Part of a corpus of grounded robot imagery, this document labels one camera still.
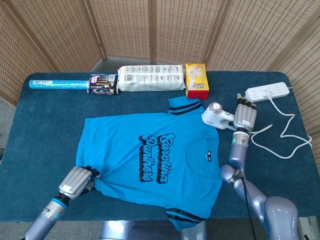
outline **dark blue tablecloth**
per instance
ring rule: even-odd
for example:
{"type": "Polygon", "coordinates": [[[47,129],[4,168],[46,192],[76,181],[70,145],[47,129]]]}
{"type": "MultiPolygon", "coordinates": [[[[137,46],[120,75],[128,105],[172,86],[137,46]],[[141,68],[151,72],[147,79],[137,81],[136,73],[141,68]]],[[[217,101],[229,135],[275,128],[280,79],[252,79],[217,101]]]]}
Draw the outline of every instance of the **dark blue tablecloth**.
{"type": "MultiPolygon", "coordinates": [[[[206,108],[219,102],[234,113],[236,94],[247,88],[289,79],[280,72],[207,73],[210,86],[206,108]]],[[[34,80],[88,80],[89,73],[34,73],[22,88],[11,132],[0,165],[0,221],[34,221],[58,191],[58,186],[75,165],[78,142],[85,118],[133,113],[166,113],[168,99],[182,96],[184,91],[121,92],[120,95],[90,95],[84,90],[31,90],[34,80]]],[[[274,102],[285,113],[295,113],[287,133],[306,138],[305,128],[293,91],[274,102]]],[[[257,103],[254,130],[274,124],[255,140],[281,155],[289,155],[301,141],[280,139],[287,117],[281,116],[269,101],[257,103]]],[[[233,132],[218,130],[220,166],[228,163],[233,132]]],[[[280,159],[249,144],[246,177],[267,196],[292,200],[300,216],[320,215],[320,178],[311,148],[306,145],[291,159],[280,159]]],[[[222,185],[212,218],[246,218],[245,203],[231,187],[222,185]]],[[[162,207],[139,205],[92,191],[70,202],[62,220],[165,220],[162,207]]]]}

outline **white power strip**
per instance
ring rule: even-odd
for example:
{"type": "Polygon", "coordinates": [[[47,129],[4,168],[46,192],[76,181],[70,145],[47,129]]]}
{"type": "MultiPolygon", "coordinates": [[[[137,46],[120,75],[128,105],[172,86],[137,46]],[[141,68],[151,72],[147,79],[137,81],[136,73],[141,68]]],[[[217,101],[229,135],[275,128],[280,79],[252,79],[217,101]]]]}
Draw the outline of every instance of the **white power strip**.
{"type": "Polygon", "coordinates": [[[287,85],[282,81],[269,85],[248,88],[245,91],[245,97],[252,103],[268,100],[268,94],[266,94],[265,91],[269,92],[269,96],[272,99],[285,97],[290,92],[287,85]]]}

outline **folding screen panel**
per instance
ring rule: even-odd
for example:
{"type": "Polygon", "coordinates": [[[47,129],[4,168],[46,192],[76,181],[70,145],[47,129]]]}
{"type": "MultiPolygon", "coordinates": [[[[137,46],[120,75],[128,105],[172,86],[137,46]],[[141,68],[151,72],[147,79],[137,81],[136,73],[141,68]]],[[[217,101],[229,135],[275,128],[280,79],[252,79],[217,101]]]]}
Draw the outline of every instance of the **folding screen panel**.
{"type": "Polygon", "coordinates": [[[25,35],[0,7],[0,97],[15,106],[25,78],[34,72],[52,72],[25,35]]]}
{"type": "Polygon", "coordinates": [[[233,0],[207,69],[267,70],[319,7],[317,0],[233,0]]]}
{"type": "Polygon", "coordinates": [[[87,0],[106,54],[149,58],[148,0],[87,0]]]}
{"type": "Polygon", "coordinates": [[[88,71],[102,58],[80,0],[5,0],[60,72],[88,71]]]}
{"type": "Polygon", "coordinates": [[[320,131],[320,27],[280,71],[290,78],[306,130],[320,131]]]}
{"type": "Polygon", "coordinates": [[[201,63],[224,0],[156,1],[156,59],[201,63]]]}

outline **black cable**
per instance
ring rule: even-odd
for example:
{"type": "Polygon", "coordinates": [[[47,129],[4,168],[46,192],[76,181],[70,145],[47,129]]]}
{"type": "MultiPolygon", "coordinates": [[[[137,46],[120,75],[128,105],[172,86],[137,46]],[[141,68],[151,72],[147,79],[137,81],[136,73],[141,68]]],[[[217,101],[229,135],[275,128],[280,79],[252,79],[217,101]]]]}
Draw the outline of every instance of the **black cable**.
{"type": "Polygon", "coordinates": [[[245,179],[242,177],[241,180],[242,180],[242,183],[243,183],[245,204],[246,204],[246,209],[248,210],[248,215],[249,215],[250,225],[251,225],[251,229],[252,229],[253,239],[257,240],[256,232],[255,232],[255,226],[254,226],[254,222],[252,221],[252,218],[251,218],[251,213],[250,213],[250,208],[249,208],[249,203],[248,203],[247,187],[246,187],[245,179]]]}

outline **blue t-shirt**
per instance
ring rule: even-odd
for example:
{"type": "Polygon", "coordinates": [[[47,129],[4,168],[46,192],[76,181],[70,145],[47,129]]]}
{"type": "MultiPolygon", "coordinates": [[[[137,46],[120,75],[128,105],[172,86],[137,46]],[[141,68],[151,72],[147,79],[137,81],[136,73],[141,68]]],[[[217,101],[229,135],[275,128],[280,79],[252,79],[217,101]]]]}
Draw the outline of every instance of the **blue t-shirt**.
{"type": "Polygon", "coordinates": [[[125,201],[166,208],[177,230],[209,218],[222,181],[218,133],[202,102],[169,100],[167,113],[87,118],[77,166],[100,171],[95,188],[125,201]]]}

